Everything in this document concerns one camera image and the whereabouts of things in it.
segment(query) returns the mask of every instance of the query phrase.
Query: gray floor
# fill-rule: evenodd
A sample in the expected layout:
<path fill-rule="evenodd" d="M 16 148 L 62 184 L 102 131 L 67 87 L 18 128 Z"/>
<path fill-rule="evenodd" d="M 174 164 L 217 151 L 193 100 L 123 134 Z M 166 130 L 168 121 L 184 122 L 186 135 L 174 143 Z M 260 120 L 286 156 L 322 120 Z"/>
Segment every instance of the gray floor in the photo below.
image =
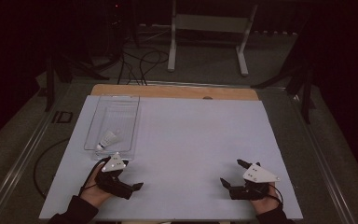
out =
<path fill-rule="evenodd" d="M 167 63 L 158 64 L 145 76 L 149 85 L 182 83 L 247 88 L 278 74 L 296 37 L 251 35 L 245 50 L 248 77 L 240 75 L 233 43 L 217 45 L 213 40 L 195 46 L 188 38 L 180 40 L 175 72 L 166 71 Z M 142 42 L 142 47 L 167 52 L 169 38 L 160 35 Z M 134 49 L 130 43 L 125 51 L 142 57 L 150 49 Z M 155 61 L 158 55 L 146 59 Z M 127 55 L 126 62 L 139 78 L 139 60 Z M 143 66 L 146 71 L 151 64 Z M 46 99 L 35 96 L 0 132 L 0 223 L 44 223 L 38 220 L 44 200 L 33 183 L 35 162 L 48 147 L 71 136 L 92 86 L 116 83 L 119 70 L 117 64 L 103 71 L 102 75 L 111 77 L 105 82 L 78 75 L 72 84 L 57 83 L 57 103 L 51 113 L 44 112 Z M 125 67 L 122 84 L 128 82 L 129 71 Z M 130 76 L 131 84 L 136 84 Z M 44 75 L 38 79 L 44 86 Z M 287 80 L 276 83 L 258 91 L 258 95 L 267 109 L 304 215 L 297 223 L 358 223 L 358 166 L 341 131 L 317 88 L 312 90 L 311 125 L 305 124 L 298 114 L 298 101 L 282 90 L 286 83 Z M 72 112 L 74 118 L 70 123 L 51 123 L 56 111 Z M 36 167 L 36 181 L 43 191 L 52 182 L 66 143 L 53 147 Z M 17 158 L 28 160 L 20 162 Z"/>

